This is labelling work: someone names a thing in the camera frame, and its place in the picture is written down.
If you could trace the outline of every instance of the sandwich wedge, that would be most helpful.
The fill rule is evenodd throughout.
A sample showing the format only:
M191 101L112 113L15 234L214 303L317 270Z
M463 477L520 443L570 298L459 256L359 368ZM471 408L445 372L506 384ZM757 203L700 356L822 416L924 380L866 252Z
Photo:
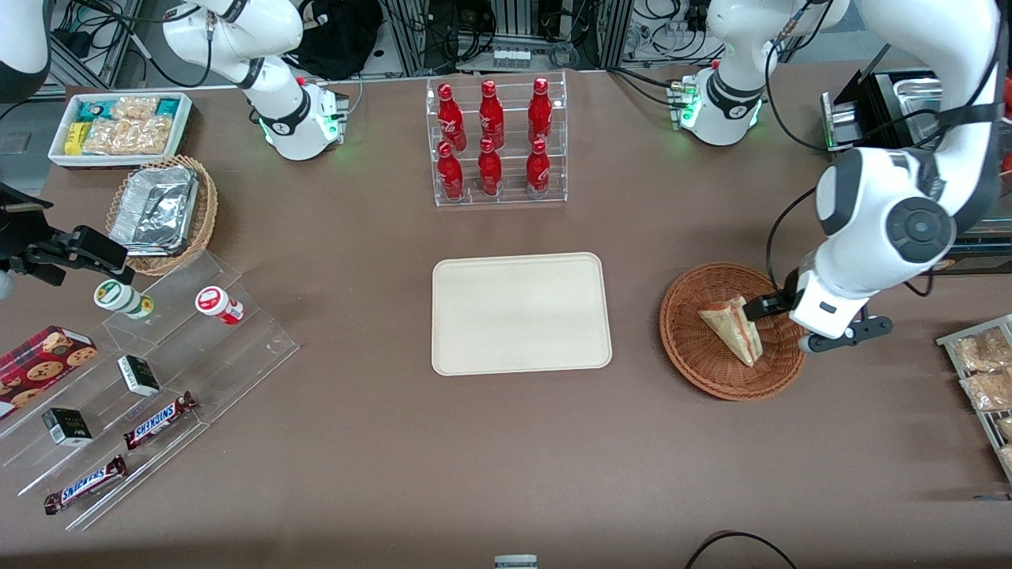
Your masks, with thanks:
M728 344L731 351L749 368L762 356L762 340L756 325L745 317L745 299L709 303L699 311L699 318Z

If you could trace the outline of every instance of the clear acrylic rack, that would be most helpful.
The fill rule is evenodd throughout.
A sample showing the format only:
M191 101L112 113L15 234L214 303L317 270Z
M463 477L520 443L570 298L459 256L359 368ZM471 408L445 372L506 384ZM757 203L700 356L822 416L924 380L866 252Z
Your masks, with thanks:
M549 170L549 190L544 197L531 199L527 195L527 157L530 155L530 141L527 138L527 106L533 95L534 79L549 80L549 98L552 99L552 134L549 137L546 154L552 162ZM503 164L503 188L497 197L487 196L481 189L478 173L479 141L482 128L478 109L482 104L481 85L470 78L442 77L429 79L426 83L425 118L429 134L429 158L432 163L432 187L437 207L504 206L557 204L569 197L569 176L567 158L569 154L568 124L566 109L568 94L565 73L503 74L490 75L496 82L496 92L503 104L505 116L506 144L499 149ZM439 159L436 145L442 140L439 131L439 97L436 87L448 83L453 87L453 98L463 112L463 131L468 136L468 147L456 154L463 169L463 199L450 201L442 191L436 162Z
M68 531L87 529L299 349L247 294L239 276L209 252L194 255L145 291L155 300L148 318L109 317L89 333L99 349L95 358L0 422L3 476L19 488L19 496L38 503L39 516L45 516L46 496L122 455L125 478L46 516ZM228 326L196 312L196 293L212 284L243 304L245 316L238 324ZM125 353L148 360L161 385L157 396L142 397L126 389L116 365ZM198 407L128 451L123 433L186 391ZM54 444L41 419L50 407L80 411L94 440L80 449Z

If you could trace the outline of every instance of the cookie box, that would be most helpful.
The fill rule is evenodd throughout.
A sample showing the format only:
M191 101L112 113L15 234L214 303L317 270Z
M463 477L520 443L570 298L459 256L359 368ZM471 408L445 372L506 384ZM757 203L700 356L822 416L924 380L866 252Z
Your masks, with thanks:
M91 338L49 326L0 357L0 419L98 353Z

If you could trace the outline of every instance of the round wicker basket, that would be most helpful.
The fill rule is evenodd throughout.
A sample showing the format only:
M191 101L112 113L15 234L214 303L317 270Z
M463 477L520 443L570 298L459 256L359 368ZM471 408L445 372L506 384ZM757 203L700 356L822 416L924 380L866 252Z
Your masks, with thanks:
M173 156L145 164L141 169L157 170L172 166L186 166L195 170L200 176L200 184L197 187L197 202L193 209L193 221L190 222L189 243L182 253L174 257L130 257L126 260L128 266L149 276L161 276L194 253L205 249L207 242L210 241L210 234L215 231L215 216L218 214L218 190L215 187L215 180L210 179L207 170L199 162L186 156ZM112 222L119 212L119 200L122 199L123 190L129 180L130 176L126 176L126 179L119 184L119 190L116 191L115 197L112 198L112 207L105 217L106 233L112 229Z
M706 393L732 401L772 397L797 377L805 353L797 340L805 330L786 314L756 322L763 355L753 368L721 341L698 310L710 302L773 292L766 275L734 263L709 263L679 276L661 304L661 340L675 368Z

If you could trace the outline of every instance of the table surface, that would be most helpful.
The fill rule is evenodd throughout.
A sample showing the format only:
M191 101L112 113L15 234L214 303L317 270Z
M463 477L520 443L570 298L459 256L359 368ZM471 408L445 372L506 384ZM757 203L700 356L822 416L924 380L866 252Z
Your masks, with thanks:
M799 136L820 140L818 95L855 68L777 69ZM264 144L239 91L192 91L187 154L221 200L210 248L304 347L87 532L65 533L0 477L0 565L475 568L535 553L549 568L652 568L732 529L803 568L1008 567L1012 504L971 499L1003 491L1002 473L933 339L1012 312L992 300L1009 278L941 277L927 301L882 293L872 312L894 319L891 336L810 357L774 399L714 400L665 355L661 298L700 263L762 266L770 223L828 158L765 110L712 148L605 73L567 76L570 201L506 212L433 206L423 80L368 83L346 144L306 163ZM50 222L103 227L122 177L54 167ZM820 242L800 208L778 270ZM437 262L570 251L603 262L610 364L432 371ZM96 326L97 281L18 278L0 349L51 323ZM779 566L760 547L716 549L697 567Z

